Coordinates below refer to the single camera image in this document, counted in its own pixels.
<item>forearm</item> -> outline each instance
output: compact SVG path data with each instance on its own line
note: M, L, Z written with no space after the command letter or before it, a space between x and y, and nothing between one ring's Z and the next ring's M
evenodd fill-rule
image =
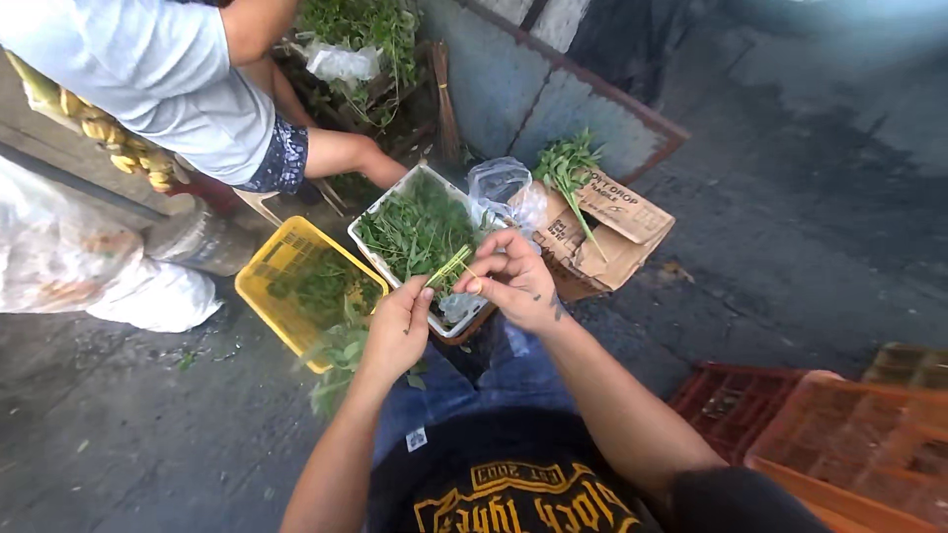
M356 373L293 490L281 533L357 531L362 526L375 424L387 393L388 388Z
M293 23L298 0L234 0L221 9L232 66L262 58Z
M704 439L564 314L541 335L592 439L621 476L667 502L675 475L724 466Z
M273 63L273 101L283 118L294 126L318 127L316 121L309 116L306 108L302 106L302 102L297 98L293 85L275 63Z

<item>rubber band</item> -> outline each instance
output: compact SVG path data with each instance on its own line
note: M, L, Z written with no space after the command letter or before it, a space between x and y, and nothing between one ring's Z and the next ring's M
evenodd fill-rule
M475 274L475 273L474 273L474 270L471 270L470 268L468 268L467 265L465 265L464 263L461 263L461 266L464 267L465 270L467 270L468 272L470 272L471 275L474 276L474 279L475 279L475 280L478 280L478 283L477 283L477 295L480 296L480 295L481 295L481 291L483 290L483 282L481 281L481 276L478 276L477 274Z

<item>leg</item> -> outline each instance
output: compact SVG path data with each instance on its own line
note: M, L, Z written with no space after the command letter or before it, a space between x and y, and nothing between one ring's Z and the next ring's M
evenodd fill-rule
M299 127L317 127L316 121L306 113L302 102L297 98L293 85L269 56L242 66L241 73L273 100L277 112L287 122Z
M309 128L309 150L303 173L309 179L361 172L375 185L388 189L408 169L379 150L364 135Z
M575 413L575 400L539 339L501 314L492 326L494 353L490 367L478 379L483 407L539 407Z
M382 404L375 428L372 464L378 465L395 446L406 446L405 435L447 420L470 409L477 393L464 376L430 344L423 355L428 370L422 375L426 390L409 387L399 379Z

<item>banana bunch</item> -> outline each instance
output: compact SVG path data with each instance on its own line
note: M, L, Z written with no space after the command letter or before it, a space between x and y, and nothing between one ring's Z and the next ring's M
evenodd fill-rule
M139 171L148 174L149 183L159 193L171 190L172 161L156 144L134 137L104 111L63 88L60 89L60 106L68 117L82 121L82 132L87 137L117 152L109 156L116 168L126 174Z
M147 174L152 188L159 193L172 188L172 161L158 145L133 135L108 113L60 87L9 51L4 51L17 73L29 85L32 98L44 102L56 115L77 121L87 137L114 152L109 158L119 170L126 174Z

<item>tattoo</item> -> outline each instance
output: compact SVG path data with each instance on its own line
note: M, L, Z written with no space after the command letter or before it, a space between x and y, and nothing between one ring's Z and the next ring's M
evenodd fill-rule
M563 304L559 302L556 291L553 291L553 296L550 297L550 307L556 309L556 316L554 318L559 322L559 319L563 318Z
M516 290L518 290L518 291L520 291L520 292L525 292L525 293L529 294L530 296L533 296L533 297L534 297L534 302L539 302L539 299L542 298L541 295L539 295L539 294L534 294L534 293L530 292L530 289L527 288L527 287L525 287L525 286L512 286L512 285L510 285L510 288L515 288Z

